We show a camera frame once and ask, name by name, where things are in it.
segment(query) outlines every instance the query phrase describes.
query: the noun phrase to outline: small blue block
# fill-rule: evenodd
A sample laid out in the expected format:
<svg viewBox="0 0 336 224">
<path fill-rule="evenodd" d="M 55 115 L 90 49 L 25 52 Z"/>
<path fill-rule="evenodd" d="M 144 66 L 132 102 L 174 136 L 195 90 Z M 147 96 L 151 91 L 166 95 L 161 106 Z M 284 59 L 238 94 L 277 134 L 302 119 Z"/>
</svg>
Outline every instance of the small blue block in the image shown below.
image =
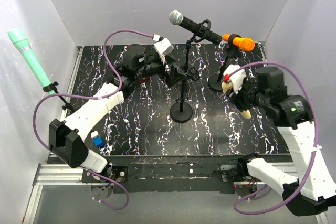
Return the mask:
<svg viewBox="0 0 336 224">
<path fill-rule="evenodd" d="M 101 137 L 97 136 L 93 139 L 93 142 L 95 143 L 96 147 L 102 148 L 104 146 L 104 142 L 101 139 Z"/>
</svg>

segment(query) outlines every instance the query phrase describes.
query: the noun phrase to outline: white cable tie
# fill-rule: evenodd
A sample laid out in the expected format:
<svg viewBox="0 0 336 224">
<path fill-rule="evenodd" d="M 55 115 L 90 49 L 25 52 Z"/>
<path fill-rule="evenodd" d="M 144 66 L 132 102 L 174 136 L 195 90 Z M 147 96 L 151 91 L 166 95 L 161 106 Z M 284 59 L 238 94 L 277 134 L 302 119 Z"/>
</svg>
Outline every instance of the white cable tie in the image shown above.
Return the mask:
<svg viewBox="0 0 336 224">
<path fill-rule="evenodd" d="M 153 34 L 153 35 L 154 35 L 153 40 L 158 42 L 159 39 L 160 39 L 160 35 L 158 35 L 158 34 Z"/>
<path fill-rule="evenodd" d="M 318 145 L 317 147 L 312 147 L 311 152 L 317 152 L 318 150 L 322 149 L 321 145 Z"/>
</svg>

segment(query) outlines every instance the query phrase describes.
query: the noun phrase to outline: microphone stand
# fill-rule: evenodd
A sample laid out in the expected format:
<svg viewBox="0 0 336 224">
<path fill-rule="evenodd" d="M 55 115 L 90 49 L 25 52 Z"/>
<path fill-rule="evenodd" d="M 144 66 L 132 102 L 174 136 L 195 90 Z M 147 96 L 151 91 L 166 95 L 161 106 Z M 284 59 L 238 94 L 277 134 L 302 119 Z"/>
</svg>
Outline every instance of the microphone stand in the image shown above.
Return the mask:
<svg viewBox="0 0 336 224">
<path fill-rule="evenodd" d="M 229 62 L 229 59 L 237 59 L 239 57 L 239 55 L 241 54 L 239 47 L 236 47 L 233 44 L 233 40 L 236 37 L 241 38 L 241 36 L 239 36 L 237 34 L 231 34 L 229 39 L 227 40 L 229 46 L 227 48 L 225 48 L 226 57 L 225 57 L 224 63 L 220 67 L 219 74 L 217 75 L 216 73 L 214 73 L 214 74 L 209 76 L 208 86 L 213 91 L 217 91 L 217 92 L 222 92 L 223 91 L 222 81 L 223 81 L 223 74 L 224 74 L 224 71 L 226 69 L 226 65 Z"/>
<path fill-rule="evenodd" d="M 58 90 L 57 90 L 57 88 L 56 88 L 57 85 L 58 85 L 58 82 L 55 81 L 55 82 L 53 82 L 52 84 L 43 87 L 43 91 L 44 91 L 44 92 L 50 92 L 51 90 L 54 90 L 54 92 L 55 92 L 56 94 L 59 94 L 59 93 L 58 93 Z M 64 97 L 59 96 L 59 98 L 60 98 L 60 99 L 62 100 L 62 102 L 64 103 L 64 105 L 62 106 L 62 109 L 63 109 L 63 110 L 69 109 L 72 113 L 74 113 L 74 112 L 76 111 L 76 110 L 72 107 L 72 105 L 71 105 L 70 103 L 68 103 L 68 102 L 64 99 Z"/>
<path fill-rule="evenodd" d="M 185 49 L 186 49 L 186 58 L 185 58 L 185 64 L 182 66 L 182 69 L 184 70 L 184 74 L 188 75 L 187 73 L 191 72 L 192 69 L 189 69 L 189 51 L 191 48 L 191 43 L 199 43 L 201 42 L 207 35 L 208 31 L 211 28 L 211 22 L 209 20 L 204 20 L 200 23 L 200 29 L 198 32 L 194 33 L 194 35 L 187 40 Z M 176 99 L 176 102 L 170 107 L 170 117 L 174 122 L 177 123 L 185 123 L 191 119 L 193 116 L 193 109 L 190 106 L 190 104 L 185 103 L 185 97 L 187 97 L 187 82 L 188 79 L 184 79 L 181 81 L 181 95 L 178 99 Z"/>
</svg>

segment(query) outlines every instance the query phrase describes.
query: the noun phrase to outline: marbled black surface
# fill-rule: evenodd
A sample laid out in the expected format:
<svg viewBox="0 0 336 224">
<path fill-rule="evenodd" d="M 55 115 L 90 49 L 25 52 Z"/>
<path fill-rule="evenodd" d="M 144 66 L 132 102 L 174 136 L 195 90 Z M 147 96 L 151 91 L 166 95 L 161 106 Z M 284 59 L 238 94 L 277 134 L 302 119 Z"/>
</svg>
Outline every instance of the marbled black surface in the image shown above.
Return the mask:
<svg viewBox="0 0 336 224">
<path fill-rule="evenodd" d="M 184 124 L 172 121 L 169 109 L 180 93 L 180 86 L 169 89 L 154 76 L 96 125 L 94 129 L 104 140 L 105 147 L 98 150 L 90 137 L 85 144 L 106 155 L 287 153 L 282 137 L 263 112 L 253 108 L 252 119 L 246 120 L 224 94 L 209 90 L 207 78 L 219 71 L 225 59 L 223 47 L 223 44 L 192 45 L 190 63 L 199 70 L 201 79 L 189 82 L 187 102 L 194 110 L 190 121 Z M 125 50 L 126 46 L 110 46 L 108 56 L 111 62 L 120 62 Z M 172 54 L 182 65 L 185 45 L 175 45 Z M 241 66 L 263 58 L 257 45 L 253 51 L 243 55 L 237 60 Z M 247 71 L 251 78 L 254 70 Z M 72 93 L 94 95 L 108 80 L 111 71 L 102 46 L 85 46 Z M 86 101 L 71 99 L 70 102 L 79 108 Z"/>
</svg>

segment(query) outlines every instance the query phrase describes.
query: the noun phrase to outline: black microphone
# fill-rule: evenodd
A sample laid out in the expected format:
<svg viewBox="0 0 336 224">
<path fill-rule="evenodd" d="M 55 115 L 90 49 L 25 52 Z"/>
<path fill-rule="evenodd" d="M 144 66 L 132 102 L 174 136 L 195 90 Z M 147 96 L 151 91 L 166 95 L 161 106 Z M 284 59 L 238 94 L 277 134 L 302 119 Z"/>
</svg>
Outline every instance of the black microphone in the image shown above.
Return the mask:
<svg viewBox="0 0 336 224">
<path fill-rule="evenodd" d="M 201 25 L 196 23 L 195 21 L 192 21 L 187 17 L 183 17 L 183 15 L 177 10 L 174 10 L 169 14 L 169 21 L 173 25 L 179 25 L 194 34 L 196 34 L 201 27 Z M 219 45 L 222 42 L 222 37 L 210 30 L 208 31 L 208 34 L 204 37 L 204 39 L 210 41 L 215 45 Z"/>
</svg>

